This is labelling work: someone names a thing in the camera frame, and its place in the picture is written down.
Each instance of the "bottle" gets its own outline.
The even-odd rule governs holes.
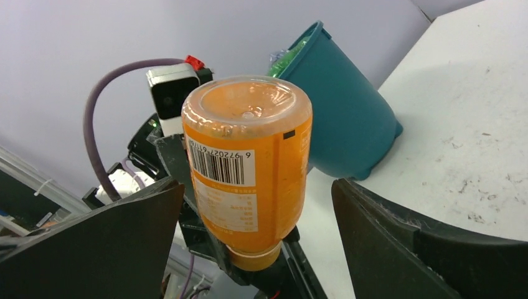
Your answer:
[[[212,81],[187,97],[182,122],[205,226],[238,268],[269,267],[304,204],[308,96],[271,77]]]

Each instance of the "camera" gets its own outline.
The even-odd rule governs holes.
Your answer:
[[[157,67],[147,72],[154,106],[164,136],[183,134],[181,110],[187,96],[200,86],[200,79],[187,63]]]

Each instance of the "barcode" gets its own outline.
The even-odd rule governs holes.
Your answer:
[[[254,150],[221,150],[190,138],[188,142],[192,167],[204,177],[230,185],[255,185]]]

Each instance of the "small black rectangle mark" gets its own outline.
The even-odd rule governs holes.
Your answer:
[[[286,132],[283,134],[283,138],[284,140],[290,138],[290,137],[294,137],[295,136],[295,130],[291,130],[289,132]]]

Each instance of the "red clip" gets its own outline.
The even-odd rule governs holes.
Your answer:
[[[191,55],[187,55],[187,58],[185,58],[185,62],[190,64],[194,70],[201,70],[204,68],[205,65],[203,62]]]

